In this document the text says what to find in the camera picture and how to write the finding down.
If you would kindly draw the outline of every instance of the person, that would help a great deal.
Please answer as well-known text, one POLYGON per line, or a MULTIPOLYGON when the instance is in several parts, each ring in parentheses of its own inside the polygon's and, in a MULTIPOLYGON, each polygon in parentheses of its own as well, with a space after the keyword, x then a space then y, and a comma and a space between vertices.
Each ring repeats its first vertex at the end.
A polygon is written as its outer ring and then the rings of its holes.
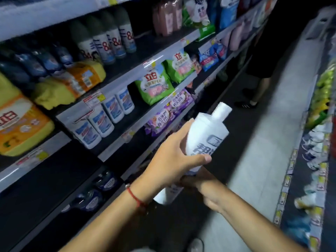
POLYGON ((204 167, 196 176, 183 174, 196 166, 211 162, 210 155, 186 156, 184 148, 193 119, 179 131, 170 135, 159 147, 143 174, 123 191, 95 220, 61 252, 105 252, 113 244, 122 228, 135 215, 143 203, 150 202, 164 187, 174 182, 196 187, 204 203, 219 212, 254 252, 304 252, 307 251, 262 216, 252 206, 217 180, 204 167))
POLYGON ((272 81, 276 65, 290 44, 294 42, 310 19, 320 8, 330 5, 334 0, 278 0, 271 12, 265 28, 253 50, 246 73, 258 77, 258 86, 244 88, 247 100, 235 102, 243 109, 254 109, 267 91, 272 81))

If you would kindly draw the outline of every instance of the bracelet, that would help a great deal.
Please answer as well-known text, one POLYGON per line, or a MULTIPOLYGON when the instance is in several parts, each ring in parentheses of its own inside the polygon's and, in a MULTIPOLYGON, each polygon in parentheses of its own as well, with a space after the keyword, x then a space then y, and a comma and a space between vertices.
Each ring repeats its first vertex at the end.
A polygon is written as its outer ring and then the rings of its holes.
POLYGON ((126 190, 129 192, 129 194, 132 196, 132 198, 134 200, 136 200, 136 206, 137 207, 147 207, 147 204, 144 203, 143 201, 141 201, 139 198, 137 198, 131 191, 131 189, 129 188, 131 185, 130 184, 127 184, 125 187, 126 187, 126 190))

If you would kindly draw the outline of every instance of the white bottle cap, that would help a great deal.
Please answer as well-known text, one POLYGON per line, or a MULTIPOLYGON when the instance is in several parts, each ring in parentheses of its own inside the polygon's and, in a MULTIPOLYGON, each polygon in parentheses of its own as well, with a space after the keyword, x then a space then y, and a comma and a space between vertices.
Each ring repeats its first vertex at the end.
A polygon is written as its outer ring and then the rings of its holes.
POLYGON ((230 114, 231 110, 232 108, 230 106, 226 105, 224 102, 220 102, 216 109, 212 112, 211 116, 213 119, 223 122, 230 114))

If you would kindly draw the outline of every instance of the person's right hand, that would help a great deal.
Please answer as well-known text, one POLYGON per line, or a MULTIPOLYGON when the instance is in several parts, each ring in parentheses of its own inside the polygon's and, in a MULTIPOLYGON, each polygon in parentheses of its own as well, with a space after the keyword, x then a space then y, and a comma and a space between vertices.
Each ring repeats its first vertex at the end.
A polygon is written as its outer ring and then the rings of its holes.
POLYGON ((212 210, 222 213, 221 198, 228 191, 227 187, 212 175, 204 166, 196 176, 183 176, 179 185, 195 187, 203 195, 204 204, 212 210))

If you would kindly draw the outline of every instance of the purple package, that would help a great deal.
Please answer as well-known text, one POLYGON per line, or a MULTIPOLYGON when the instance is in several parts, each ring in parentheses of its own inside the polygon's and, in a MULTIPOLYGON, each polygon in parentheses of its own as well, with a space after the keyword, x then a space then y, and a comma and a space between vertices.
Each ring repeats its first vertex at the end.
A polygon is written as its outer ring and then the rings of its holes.
POLYGON ((167 104, 145 124, 146 134, 152 132, 153 137, 158 136, 175 119, 175 117, 176 115, 173 113, 170 104, 167 104))
POLYGON ((178 116, 189 104, 191 104, 191 102, 193 102, 193 100, 191 94, 187 90, 182 89, 181 92, 176 94, 170 101, 173 113, 178 116))

